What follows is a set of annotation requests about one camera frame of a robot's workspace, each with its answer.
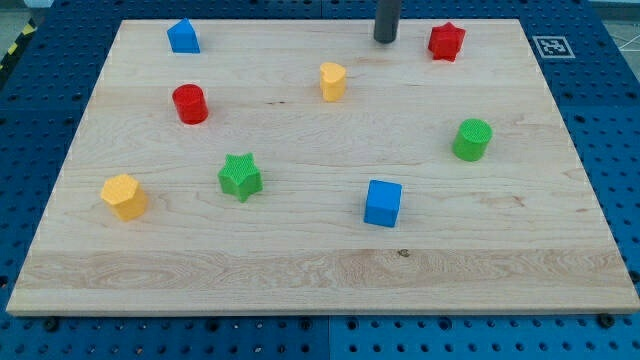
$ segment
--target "green cylinder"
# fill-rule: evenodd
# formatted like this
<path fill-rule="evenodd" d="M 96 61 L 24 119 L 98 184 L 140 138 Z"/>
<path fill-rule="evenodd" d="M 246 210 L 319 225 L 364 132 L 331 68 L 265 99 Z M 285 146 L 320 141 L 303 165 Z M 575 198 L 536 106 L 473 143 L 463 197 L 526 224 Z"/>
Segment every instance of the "green cylinder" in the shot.
<path fill-rule="evenodd" d="M 480 160 L 492 135 L 491 126 L 483 120 L 467 119 L 460 124 L 453 141 L 453 153 L 465 161 Z"/>

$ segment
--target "blue pegboard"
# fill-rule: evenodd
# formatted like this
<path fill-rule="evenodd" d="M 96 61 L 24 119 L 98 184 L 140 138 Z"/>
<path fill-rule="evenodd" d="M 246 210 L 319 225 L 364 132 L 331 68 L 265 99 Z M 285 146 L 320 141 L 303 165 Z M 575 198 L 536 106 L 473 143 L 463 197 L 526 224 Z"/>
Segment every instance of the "blue pegboard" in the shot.
<path fill-rule="evenodd" d="M 2 307 L 122 19 L 373 18 L 375 4 L 376 0 L 56 1 L 0 93 Z M 532 46 L 533 36 L 566 39 L 574 59 L 543 58 L 535 50 L 534 54 L 637 279 L 640 151 L 633 140 L 640 135 L 640 89 L 587 1 L 404 0 L 402 17 L 518 18 Z M 3 311 L 0 359 L 640 358 L 638 314 L 598 320 L 68 318 L 48 332 L 47 319 L 16 319 Z"/>

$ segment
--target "wooden board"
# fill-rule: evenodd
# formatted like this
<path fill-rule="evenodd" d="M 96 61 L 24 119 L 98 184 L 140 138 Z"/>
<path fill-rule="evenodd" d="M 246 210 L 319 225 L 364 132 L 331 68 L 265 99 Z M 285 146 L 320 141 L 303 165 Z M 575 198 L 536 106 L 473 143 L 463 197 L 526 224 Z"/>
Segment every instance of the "wooden board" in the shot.
<path fill-rule="evenodd" d="M 371 21 L 193 21 L 200 55 L 171 53 L 173 23 L 122 23 L 10 313 L 638 310 L 518 21 L 455 21 L 453 64 L 425 52 L 439 20 L 403 20 L 390 46 Z M 325 61 L 348 69 L 338 103 L 322 101 Z M 185 82 L 206 90 L 201 125 L 177 119 Z M 494 130 L 476 163 L 451 152 L 470 117 Z M 216 173 L 249 151 L 264 191 L 239 203 Z M 99 197 L 125 172 L 150 201 L 129 223 Z M 370 179 L 403 184 L 395 228 L 363 223 Z"/>

